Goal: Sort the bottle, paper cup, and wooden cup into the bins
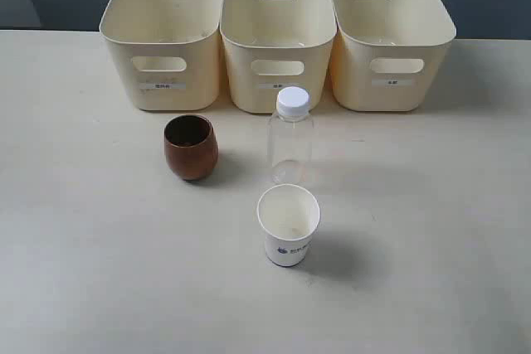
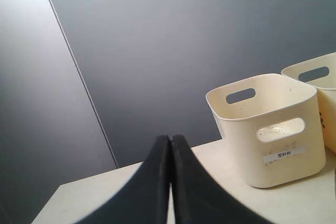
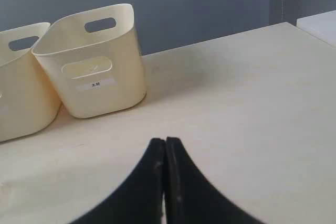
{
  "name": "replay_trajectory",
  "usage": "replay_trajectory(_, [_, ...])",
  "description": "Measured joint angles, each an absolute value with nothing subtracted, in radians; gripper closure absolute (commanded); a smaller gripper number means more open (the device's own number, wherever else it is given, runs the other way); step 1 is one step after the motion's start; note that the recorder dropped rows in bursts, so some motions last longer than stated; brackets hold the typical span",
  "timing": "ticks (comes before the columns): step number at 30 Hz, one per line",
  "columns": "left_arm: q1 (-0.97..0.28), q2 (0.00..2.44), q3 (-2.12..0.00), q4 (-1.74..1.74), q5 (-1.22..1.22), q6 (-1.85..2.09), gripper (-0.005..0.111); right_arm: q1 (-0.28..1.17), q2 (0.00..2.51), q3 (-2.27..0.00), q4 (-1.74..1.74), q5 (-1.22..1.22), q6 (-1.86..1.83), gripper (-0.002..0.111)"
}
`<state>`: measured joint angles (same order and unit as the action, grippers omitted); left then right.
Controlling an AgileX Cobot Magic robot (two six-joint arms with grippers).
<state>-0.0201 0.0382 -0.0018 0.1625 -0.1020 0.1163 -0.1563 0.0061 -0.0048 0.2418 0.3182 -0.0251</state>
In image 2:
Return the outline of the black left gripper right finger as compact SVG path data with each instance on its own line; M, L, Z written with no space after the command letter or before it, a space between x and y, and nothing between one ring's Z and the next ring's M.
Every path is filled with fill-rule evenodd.
M172 155L172 194L176 223L267 222L213 179L196 158L184 136L173 136Z

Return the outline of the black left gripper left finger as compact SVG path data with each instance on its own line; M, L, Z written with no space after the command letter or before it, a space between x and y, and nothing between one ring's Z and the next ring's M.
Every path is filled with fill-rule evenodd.
M170 164L171 141L166 135L158 136L126 184L80 223L166 223Z

